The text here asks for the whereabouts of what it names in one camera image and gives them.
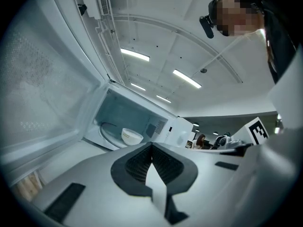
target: person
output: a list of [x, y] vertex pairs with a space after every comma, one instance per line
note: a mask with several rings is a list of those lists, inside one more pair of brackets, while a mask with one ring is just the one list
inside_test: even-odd
[[212, 26], [224, 36], [240, 36], [264, 29], [268, 65], [275, 83], [286, 71], [300, 41], [297, 21], [301, 0], [212, 0]]
[[205, 140], [205, 135], [201, 134], [198, 139], [193, 140], [193, 143], [191, 145], [191, 149], [203, 149], [204, 147], [204, 140]]

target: white bowl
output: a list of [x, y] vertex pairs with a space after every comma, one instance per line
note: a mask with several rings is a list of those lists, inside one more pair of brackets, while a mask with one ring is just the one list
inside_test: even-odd
[[127, 128], [122, 129], [121, 137], [124, 143], [129, 146], [138, 145], [143, 140], [141, 134]]

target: woman in background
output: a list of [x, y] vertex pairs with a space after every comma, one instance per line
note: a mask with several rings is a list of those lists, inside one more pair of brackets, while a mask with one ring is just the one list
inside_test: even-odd
[[201, 134], [198, 139], [193, 140], [193, 143], [191, 145], [191, 149], [203, 149], [204, 147], [204, 140], [205, 140], [205, 135]]

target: vr headset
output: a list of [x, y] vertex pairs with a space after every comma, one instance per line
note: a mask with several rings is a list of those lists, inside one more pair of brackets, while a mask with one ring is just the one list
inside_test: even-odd
[[[251, 8], [252, 11], [258, 8], [261, 12], [262, 11], [262, 2], [261, 0], [239, 0], [246, 8]], [[213, 28], [217, 26], [216, 23], [216, 13], [217, 13], [217, 0], [212, 0], [208, 4], [208, 15], [201, 16], [199, 18], [199, 22], [204, 29], [208, 38], [212, 39], [214, 37]], [[229, 36], [228, 31], [224, 31], [223, 28], [219, 28], [219, 31], [224, 36]]]

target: ceiling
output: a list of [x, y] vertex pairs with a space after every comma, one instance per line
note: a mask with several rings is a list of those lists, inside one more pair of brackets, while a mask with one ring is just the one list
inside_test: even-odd
[[[218, 102], [218, 98], [228, 97], [230, 92], [235, 92], [233, 97], [240, 100], [250, 95], [257, 98], [258, 94], [272, 88], [261, 33], [225, 37], [214, 31], [213, 39], [206, 37], [199, 17], [208, 14], [211, 0], [110, 1], [115, 27], [109, 26], [117, 35], [120, 47], [150, 56], [147, 62], [123, 54], [122, 61], [117, 44], [108, 36], [105, 43], [110, 48], [115, 47], [112, 59], [116, 61], [119, 78], [149, 100], [159, 103], [161, 100], [157, 95], [170, 100], [171, 104], [161, 101], [160, 105], [165, 109], [183, 116], [187, 115], [188, 104], [205, 96], [209, 106]], [[207, 69], [207, 73], [202, 74], [202, 68]], [[177, 77], [173, 74], [175, 69], [202, 87], [197, 89]], [[255, 81], [258, 81], [258, 87], [248, 92]], [[197, 103], [203, 108], [205, 102]], [[195, 113], [196, 116], [203, 115], [199, 114], [198, 111]]]
[[274, 133], [276, 127], [277, 114], [270, 115], [249, 115], [243, 117], [197, 117], [186, 118], [191, 123], [198, 123], [198, 127], [194, 126], [193, 131], [199, 130], [200, 133], [209, 135], [217, 131], [219, 135], [223, 135], [225, 132], [233, 135], [245, 124], [259, 117], [264, 124], [269, 135]]

